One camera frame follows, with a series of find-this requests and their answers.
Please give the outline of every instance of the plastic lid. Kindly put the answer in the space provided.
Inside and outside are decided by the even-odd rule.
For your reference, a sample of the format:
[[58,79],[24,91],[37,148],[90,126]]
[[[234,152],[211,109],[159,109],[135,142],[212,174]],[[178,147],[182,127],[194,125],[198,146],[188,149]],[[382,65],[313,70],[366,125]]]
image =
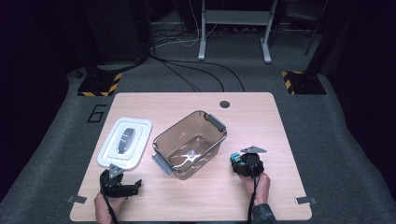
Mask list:
[[147,119],[118,119],[98,155],[98,163],[133,169],[139,163],[149,140],[152,124]]

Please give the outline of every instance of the human hand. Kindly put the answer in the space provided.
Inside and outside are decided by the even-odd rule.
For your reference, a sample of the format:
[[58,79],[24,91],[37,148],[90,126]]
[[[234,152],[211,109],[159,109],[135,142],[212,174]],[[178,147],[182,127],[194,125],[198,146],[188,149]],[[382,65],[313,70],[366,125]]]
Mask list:
[[[113,208],[115,215],[119,213],[126,199],[127,198],[108,198],[108,203],[110,203],[110,206]],[[111,215],[102,193],[98,193],[93,201],[95,202],[96,222],[102,224],[111,223]]]
[[[252,194],[254,191],[254,179],[250,176],[238,175],[245,184],[247,192]],[[254,199],[254,205],[261,203],[268,203],[268,195],[270,192],[271,179],[265,174],[261,173],[260,176],[256,177],[256,182],[259,182],[256,188],[256,198]]]

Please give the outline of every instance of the black cable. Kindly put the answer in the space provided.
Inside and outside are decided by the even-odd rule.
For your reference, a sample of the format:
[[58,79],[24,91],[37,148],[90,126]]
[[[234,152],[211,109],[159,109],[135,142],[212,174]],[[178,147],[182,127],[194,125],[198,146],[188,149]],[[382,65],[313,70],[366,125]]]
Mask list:
[[[212,37],[211,35],[213,33],[217,33],[216,36]],[[206,36],[206,39],[214,40],[214,39],[217,39],[220,37],[226,37],[226,36],[232,36],[232,35],[248,35],[250,33],[251,33],[250,31],[247,32],[246,30],[241,30],[241,31],[224,31],[224,30],[222,30],[222,31],[215,31],[215,32],[210,33],[209,35]]]
[[175,35],[175,36],[165,36],[162,38],[158,38],[155,40],[156,42],[154,43],[156,47],[159,47],[160,45],[165,45],[168,43],[170,40],[178,40],[178,41],[183,41],[182,39],[184,37],[187,37],[187,35]]
[[[189,61],[178,61],[178,60],[167,60],[167,61],[168,61],[169,63],[205,63],[205,62],[189,62]],[[239,84],[240,84],[241,87],[242,87],[242,90],[245,91],[244,84],[242,84],[241,79],[239,78],[239,76],[238,76],[233,70],[231,70],[230,68],[228,68],[228,67],[226,67],[226,66],[224,66],[224,65],[221,65],[221,64],[219,64],[219,63],[206,63],[206,64],[211,64],[211,65],[220,66],[220,67],[222,67],[222,68],[228,70],[229,72],[231,72],[231,73],[236,77],[236,79],[238,80]]]
[[[167,66],[169,69],[171,69],[174,73],[176,73],[180,78],[182,78],[184,81],[186,81],[190,86],[193,86],[193,87],[195,87],[198,91],[200,91],[200,90],[199,90],[196,86],[194,86],[189,80],[187,80],[187,79],[186,79],[185,77],[183,77],[181,74],[177,73],[174,69],[172,69],[171,67],[169,67],[169,66],[167,65],[167,63],[169,63],[169,61],[164,60],[164,59],[160,59],[160,58],[158,58],[158,57],[156,57],[156,56],[153,56],[153,55],[149,55],[149,57],[152,58],[152,59],[154,59],[154,60],[157,60],[157,61],[163,63],[165,66]],[[209,73],[209,72],[206,72],[205,70],[198,69],[198,68],[188,67],[188,66],[184,66],[184,65],[180,65],[180,64],[176,64],[176,63],[169,63],[169,64],[172,64],[172,65],[175,65],[175,66],[184,67],[184,68],[188,68],[188,69],[192,69],[192,70],[196,70],[196,71],[200,71],[200,72],[209,74],[210,76],[212,76],[213,78],[215,78],[215,79],[219,82],[219,84],[220,84],[220,86],[221,86],[221,90],[224,92],[224,86],[222,85],[221,81],[220,81],[216,76],[214,76],[213,74],[211,74],[211,73]]]
[[254,181],[253,182],[254,183],[253,184],[253,193],[251,194],[250,203],[248,205],[248,210],[247,210],[247,224],[250,224],[251,223],[251,213],[253,210],[254,200],[256,199],[256,191],[257,191],[257,186],[259,185],[259,182],[260,182],[260,176],[259,176],[259,180],[256,182],[257,176],[255,176],[253,166],[248,162],[248,160],[247,160],[247,164],[250,167],[251,173],[253,175],[253,181]]
[[184,80],[185,82],[187,82],[187,84],[189,84],[192,89],[194,91],[201,91],[199,90],[198,87],[196,87],[194,84],[192,84],[192,82],[190,82],[188,79],[186,79],[185,77],[183,77],[181,74],[179,74],[177,71],[175,71],[174,69],[172,69],[171,67],[169,67],[165,62],[160,61],[163,65],[165,65],[167,68],[169,68],[171,71],[173,71],[178,77],[180,77],[182,80]]
[[154,39],[154,44],[155,45],[166,43],[166,41],[169,40],[169,39],[178,39],[178,38],[180,39],[180,38],[184,38],[186,36],[189,36],[186,32],[180,32],[178,34],[168,35],[166,33],[167,30],[157,30],[155,32],[158,32],[158,31],[162,31],[164,33],[156,36],[156,39]]
[[222,85],[221,81],[215,75],[213,75],[213,74],[211,74],[209,72],[206,72],[205,70],[199,69],[199,68],[183,66],[183,65],[180,65],[180,64],[177,64],[177,63],[170,63],[170,64],[175,65],[175,66],[179,66],[179,67],[189,68],[189,69],[200,71],[200,72],[203,72],[203,73],[207,73],[208,75],[212,76],[213,78],[215,78],[219,82],[219,84],[221,86],[221,90],[224,92],[224,86]]
[[153,30],[153,32],[154,32],[154,33],[155,33],[155,32],[164,32],[163,35],[166,35],[166,32],[167,32],[167,31],[172,31],[172,32],[177,31],[177,27],[180,26],[180,25],[181,25],[181,24],[176,24],[174,28],[170,28],[170,29],[165,29],[165,28],[156,29],[156,30]]
[[215,32],[211,32],[209,35],[207,35],[206,40],[215,40],[218,37],[219,37],[219,31],[215,31]]
[[103,199],[105,200],[105,203],[107,204],[108,212],[111,216],[111,219],[113,220],[113,223],[119,224],[116,214],[114,213],[113,208],[111,207],[110,203],[108,202],[108,197],[105,195],[105,191],[102,189],[102,184],[100,185],[100,192],[102,193]]

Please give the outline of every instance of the wooden table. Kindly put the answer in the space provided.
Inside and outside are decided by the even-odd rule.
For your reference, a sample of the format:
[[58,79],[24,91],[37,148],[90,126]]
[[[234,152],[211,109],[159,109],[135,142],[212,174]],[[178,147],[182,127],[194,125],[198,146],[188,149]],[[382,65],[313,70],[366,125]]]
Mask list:
[[[228,101],[222,108],[219,103]],[[187,180],[165,174],[151,158],[153,139],[195,110],[213,114],[227,126],[227,138],[219,153]],[[119,118],[149,119],[152,131],[139,165],[124,173],[122,184],[143,180],[139,194],[122,207],[119,221],[244,221],[250,195],[233,173],[230,156],[242,148],[265,148],[261,153],[271,181],[269,204],[278,220],[307,220],[309,204],[297,204],[304,187],[290,150],[276,102],[265,92],[160,92],[119,93],[115,96],[104,128],[78,192],[87,201],[75,203],[73,221],[94,221],[93,199],[99,192],[99,175],[105,170],[97,156]]]

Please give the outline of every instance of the cable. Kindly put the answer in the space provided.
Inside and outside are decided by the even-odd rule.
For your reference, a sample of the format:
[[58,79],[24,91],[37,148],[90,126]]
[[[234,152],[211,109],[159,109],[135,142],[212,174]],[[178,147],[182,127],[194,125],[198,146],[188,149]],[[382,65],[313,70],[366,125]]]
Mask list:
[[156,39],[154,39],[154,44],[161,44],[161,43],[164,43],[164,41],[166,41],[166,40],[168,40],[168,39],[183,38],[183,37],[188,36],[188,33],[187,33],[186,31],[183,30],[183,26],[182,26],[182,25],[181,25],[182,30],[181,30],[180,33],[174,34],[174,35],[168,35],[168,34],[167,34],[168,31],[172,31],[172,32],[177,31],[176,28],[177,28],[179,25],[181,25],[181,24],[177,24],[177,25],[176,25],[174,28],[172,28],[172,29],[158,29],[158,30],[155,30],[154,33],[157,33],[157,34],[156,34],[156,36],[155,36]]
[[105,191],[102,188],[102,184],[100,185],[100,192],[102,193],[103,199],[105,200],[105,203],[107,204],[108,212],[111,215],[111,219],[113,220],[113,223],[119,224],[116,214],[114,213],[113,208],[111,207],[110,203],[108,202],[108,197],[105,195]]
[[[214,39],[217,39],[217,38],[223,37],[223,36],[246,35],[246,34],[248,34],[248,33],[245,32],[245,31],[239,31],[239,32],[237,32],[237,33],[222,34],[222,35],[220,35],[219,32],[215,32],[214,37],[211,37],[213,34],[210,34],[210,33],[206,35],[206,39],[208,39],[208,40],[214,40]],[[165,45],[170,45],[170,44],[179,44],[180,42],[183,42],[183,43],[196,42],[196,39],[193,39],[193,40],[181,40],[181,38],[179,38],[178,41],[174,41],[174,42],[165,42],[165,43],[161,43],[161,44],[155,45],[155,48],[162,47],[162,46],[165,46]]]
[[194,84],[192,84],[188,79],[186,79],[185,77],[183,77],[181,74],[179,74],[177,71],[175,71],[174,69],[172,69],[171,67],[169,67],[165,62],[160,61],[163,65],[165,65],[166,67],[168,67],[170,70],[172,70],[178,77],[180,77],[182,80],[184,80],[185,82],[187,82],[194,91],[200,91],[198,87],[196,87]]
[[194,67],[188,67],[188,66],[184,66],[184,65],[180,65],[180,64],[177,64],[177,63],[172,63],[172,61],[168,61],[168,60],[165,60],[165,59],[161,59],[161,58],[158,58],[158,57],[156,57],[156,56],[153,56],[153,55],[149,55],[149,57],[150,58],[152,58],[152,59],[154,59],[154,60],[157,60],[157,61],[159,61],[159,62],[161,62],[161,63],[163,63],[166,67],[168,67],[169,69],[171,69],[174,73],[176,73],[179,77],[181,77],[183,80],[187,80],[186,78],[184,78],[182,75],[180,75],[179,73],[177,73],[174,69],[172,69],[171,67],[169,67],[168,65],[167,65],[167,63],[169,63],[169,64],[172,64],[172,65],[174,65],[174,66],[179,66],[179,67],[183,67],[183,68],[188,68],[188,69],[192,69],[192,70],[196,70],[196,71],[200,71],[200,72],[203,72],[203,73],[206,73],[206,74],[209,74],[210,76],[212,76],[213,78],[215,78],[217,81],[218,81],[218,83],[220,84],[220,86],[221,86],[221,90],[224,92],[224,86],[223,86],[223,84],[221,83],[221,81],[215,76],[215,75],[213,75],[213,74],[211,74],[211,73],[209,73],[209,72],[207,72],[207,71],[205,71],[205,70],[202,70],[202,69],[199,69],[199,68],[194,68]]
[[251,198],[250,198],[250,203],[249,203],[249,206],[248,206],[248,210],[247,210],[247,224],[250,224],[251,223],[251,213],[252,213],[252,210],[253,210],[253,204],[254,204],[254,200],[256,199],[256,190],[257,190],[257,186],[259,185],[259,182],[260,182],[260,176],[259,176],[259,180],[256,182],[256,177],[257,176],[255,176],[255,173],[254,173],[254,170],[253,170],[253,166],[250,164],[250,162],[247,160],[247,164],[249,165],[249,167],[250,167],[250,170],[251,170],[251,173],[252,173],[252,175],[253,175],[253,193],[251,194]]
[[[195,23],[195,27],[196,27],[196,31],[197,31],[197,36],[196,36],[196,38],[195,38],[194,40],[181,40],[180,38],[176,37],[175,39],[177,39],[178,41],[175,41],[175,42],[168,42],[168,43],[162,43],[162,44],[160,44],[160,45],[156,45],[155,48],[158,48],[158,47],[161,47],[161,46],[164,46],[164,45],[169,45],[169,44],[182,44],[184,47],[187,47],[187,48],[188,48],[188,47],[193,46],[193,45],[194,45],[195,43],[197,43],[199,40],[201,40],[201,38],[199,37],[200,32],[199,32],[198,21],[196,20],[195,15],[194,15],[194,12],[193,12],[193,10],[192,10],[191,0],[189,0],[189,3],[190,3],[191,15],[192,15],[192,17],[193,17],[193,19],[194,19],[194,23]],[[221,9],[224,9],[224,0],[222,1]],[[215,24],[215,26],[212,28],[212,30],[211,30],[207,35],[205,35],[205,37],[207,38],[208,36],[210,36],[210,34],[216,29],[217,26],[218,26],[218,25]]]
[[[205,62],[189,62],[189,61],[178,61],[178,60],[167,60],[167,61],[169,63],[205,63]],[[230,68],[228,68],[228,67],[226,67],[224,65],[221,65],[219,63],[206,63],[206,64],[216,65],[216,66],[222,67],[222,68],[228,70],[229,72],[231,72],[236,77],[236,79],[238,80],[239,84],[242,87],[242,90],[245,91],[244,84],[242,84],[241,79],[239,78],[239,76],[233,70],[231,70]]]
[[[155,40],[156,42],[154,44],[156,44],[155,47],[157,48],[157,47],[160,47],[160,46],[163,46],[163,45],[168,45],[168,44],[195,41],[195,40],[182,40],[182,38],[185,38],[185,37],[188,37],[188,35],[184,35],[183,33],[178,34],[178,35],[166,35],[166,36],[164,36],[162,38],[156,39]],[[171,40],[171,39],[177,39],[178,42],[166,42],[166,41]]]
[[210,76],[212,76],[213,78],[215,78],[215,79],[219,82],[219,84],[220,84],[220,86],[221,86],[221,90],[224,92],[224,86],[222,85],[221,81],[220,81],[215,75],[213,75],[213,74],[211,74],[211,73],[209,73],[209,72],[206,72],[205,70],[198,69],[198,68],[183,66],[183,65],[180,65],[180,64],[177,64],[177,63],[170,63],[170,64],[173,64],[173,65],[179,66],[179,67],[189,68],[189,69],[192,69],[192,70],[196,70],[196,71],[200,71],[200,72],[209,74]]

